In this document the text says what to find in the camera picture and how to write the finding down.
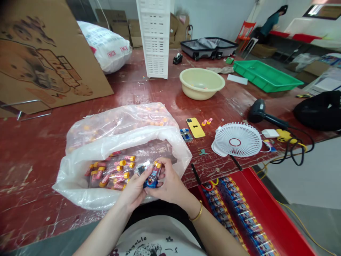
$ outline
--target worn table surface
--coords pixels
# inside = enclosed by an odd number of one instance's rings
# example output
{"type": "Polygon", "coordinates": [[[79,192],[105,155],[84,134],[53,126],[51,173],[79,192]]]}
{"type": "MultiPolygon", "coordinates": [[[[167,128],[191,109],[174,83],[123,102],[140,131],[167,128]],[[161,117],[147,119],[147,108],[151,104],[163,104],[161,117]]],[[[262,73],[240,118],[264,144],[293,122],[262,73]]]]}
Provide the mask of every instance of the worn table surface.
{"type": "MultiPolygon", "coordinates": [[[[334,133],[316,132],[300,125],[292,109],[302,99],[295,98],[301,90],[267,94],[253,84],[241,85],[226,81],[226,86],[206,101],[195,101],[184,95],[179,74],[197,67],[224,67],[221,60],[195,62],[186,54],[181,64],[172,65],[173,57],[180,50],[170,50],[168,80],[145,80],[144,55],[134,50],[128,64],[118,72],[108,75],[115,94],[86,102],[56,108],[53,114],[37,119],[18,122],[15,118],[0,121],[1,148],[0,164],[0,235],[1,246],[7,250],[60,234],[70,229],[99,220],[105,211],[89,211],[75,206],[52,190],[56,181],[59,163],[65,155],[66,133],[69,128],[86,115],[97,114],[128,104],[162,102],[173,115],[180,128],[186,128],[186,118],[196,117],[199,122],[213,118],[204,127],[206,136],[188,144],[202,182],[237,171],[230,157],[222,158],[212,152],[211,144],[215,130],[230,122],[247,119],[249,107],[258,98],[266,102],[269,114],[290,122],[292,126],[309,132],[316,142],[334,136],[334,133]],[[197,149],[205,149],[208,155],[199,156],[197,149]]],[[[263,121],[255,125],[261,131],[275,128],[263,121]]],[[[306,144],[309,140],[302,135],[306,144]]],[[[283,145],[275,146],[283,151],[283,145]]],[[[237,158],[245,168],[277,156],[278,153],[258,153],[248,158],[237,158]]],[[[195,176],[188,167],[182,180],[186,186],[197,185],[195,176]]]]}

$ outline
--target gold bracelet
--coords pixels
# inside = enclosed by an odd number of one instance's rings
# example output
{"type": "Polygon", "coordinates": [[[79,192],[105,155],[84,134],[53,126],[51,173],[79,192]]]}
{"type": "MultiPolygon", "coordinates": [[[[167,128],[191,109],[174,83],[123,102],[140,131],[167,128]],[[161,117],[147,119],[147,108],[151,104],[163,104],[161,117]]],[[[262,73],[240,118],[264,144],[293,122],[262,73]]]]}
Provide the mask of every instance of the gold bracelet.
{"type": "Polygon", "coordinates": [[[201,213],[202,213],[202,201],[199,200],[199,202],[200,202],[200,204],[201,204],[200,212],[199,212],[198,216],[195,217],[194,219],[189,218],[189,220],[190,220],[191,222],[196,221],[196,220],[200,217],[200,215],[201,215],[201,213]]]}

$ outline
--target window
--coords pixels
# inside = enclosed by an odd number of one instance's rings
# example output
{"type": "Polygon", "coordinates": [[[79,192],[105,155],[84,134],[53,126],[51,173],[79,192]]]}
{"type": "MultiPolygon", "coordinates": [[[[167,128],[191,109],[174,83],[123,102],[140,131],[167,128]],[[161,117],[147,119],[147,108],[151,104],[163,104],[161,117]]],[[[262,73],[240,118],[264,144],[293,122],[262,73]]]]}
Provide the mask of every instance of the window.
{"type": "Polygon", "coordinates": [[[337,20],[341,15],[341,5],[312,5],[303,17],[337,20]]]}

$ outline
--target person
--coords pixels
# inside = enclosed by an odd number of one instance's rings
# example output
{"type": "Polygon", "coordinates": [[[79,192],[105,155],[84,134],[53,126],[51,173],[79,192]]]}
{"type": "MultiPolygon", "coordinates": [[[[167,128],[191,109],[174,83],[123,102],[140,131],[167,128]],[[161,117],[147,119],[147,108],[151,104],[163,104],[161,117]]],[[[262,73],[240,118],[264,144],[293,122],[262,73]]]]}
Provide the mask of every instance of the person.
{"type": "Polygon", "coordinates": [[[283,5],[274,14],[272,14],[265,22],[265,24],[258,30],[257,38],[258,43],[265,43],[267,36],[271,30],[277,30],[279,28],[278,21],[279,17],[284,15],[288,10],[288,5],[283,5]]]}
{"type": "Polygon", "coordinates": [[[143,183],[151,174],[152,168],[140,176],[135,174],[114,206],[74,256],[105,256],[110,253],[113,256],[200,256],[206,255],[204,249],[207,255],[212,256],[248,256],[240,243],[187,190],[173,169],[171,160],[158,158],[156,161],[164,166],[158,178],[164,179],[164,182],[159,182],[157,188],[143,189],[143,183]],[[160,200],[139,206],[146,195],[160,200]],[[158,203],[163,203],[162,207],[156,208],[158,203]],[[167,214],[154,214],[143,219],[142,215],[148,209],[150,212],[163,209],[167,214]],[[177,215],[179,220],[170,217],[172,214],[177,215]],[[131,215],[131,219],[141,220],[129,223],[131,215]]]}

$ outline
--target fan grille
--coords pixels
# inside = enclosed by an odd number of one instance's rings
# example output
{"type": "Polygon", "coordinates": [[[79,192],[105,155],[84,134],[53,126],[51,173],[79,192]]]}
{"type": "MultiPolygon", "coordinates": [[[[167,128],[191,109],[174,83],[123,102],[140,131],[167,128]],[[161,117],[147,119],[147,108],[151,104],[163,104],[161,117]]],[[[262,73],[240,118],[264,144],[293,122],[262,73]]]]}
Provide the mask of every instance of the fan grille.
{"type": "Polygon", "coordinates": [[[229,123],[217,131],[216,145],[226,154],[247,157],[257,154],[262,147],[259,132],[244,123],[229,123]]]}

